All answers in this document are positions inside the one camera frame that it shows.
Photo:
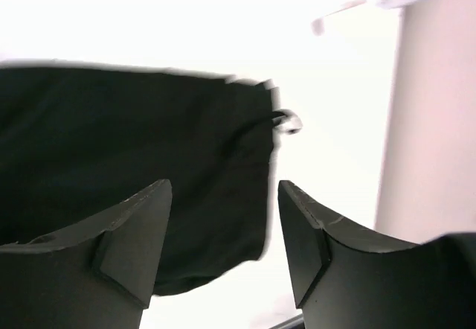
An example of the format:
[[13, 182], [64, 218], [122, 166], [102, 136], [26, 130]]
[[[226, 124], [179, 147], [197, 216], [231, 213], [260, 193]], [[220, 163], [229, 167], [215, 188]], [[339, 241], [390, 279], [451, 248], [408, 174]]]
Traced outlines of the black trousers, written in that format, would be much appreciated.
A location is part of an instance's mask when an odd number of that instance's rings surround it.
[[26, 243], [160, 179], [173, 192], [154, 292], [206, 285], [266, 244], [269, 82], [209, 74], [1, 70], [1, 241]]

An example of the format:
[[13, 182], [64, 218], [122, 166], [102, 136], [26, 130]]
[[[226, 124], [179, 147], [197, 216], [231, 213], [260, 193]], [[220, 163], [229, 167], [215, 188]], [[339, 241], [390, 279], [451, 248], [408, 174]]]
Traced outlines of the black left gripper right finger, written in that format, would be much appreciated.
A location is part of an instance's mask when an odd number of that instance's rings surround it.
[[295, 305], [307, 328], [473, 328], [475, 235], [422, 244], [362, 226], [278, 185]]

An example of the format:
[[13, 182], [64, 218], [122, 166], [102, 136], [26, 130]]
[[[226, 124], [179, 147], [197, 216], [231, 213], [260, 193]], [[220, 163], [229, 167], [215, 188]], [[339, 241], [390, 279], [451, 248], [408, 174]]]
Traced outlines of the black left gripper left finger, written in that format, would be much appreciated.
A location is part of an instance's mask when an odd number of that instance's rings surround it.
[[138, 328], [149, 307], [172, 200], [159, 180], [26, 244], [1, 247], [3, 328]]

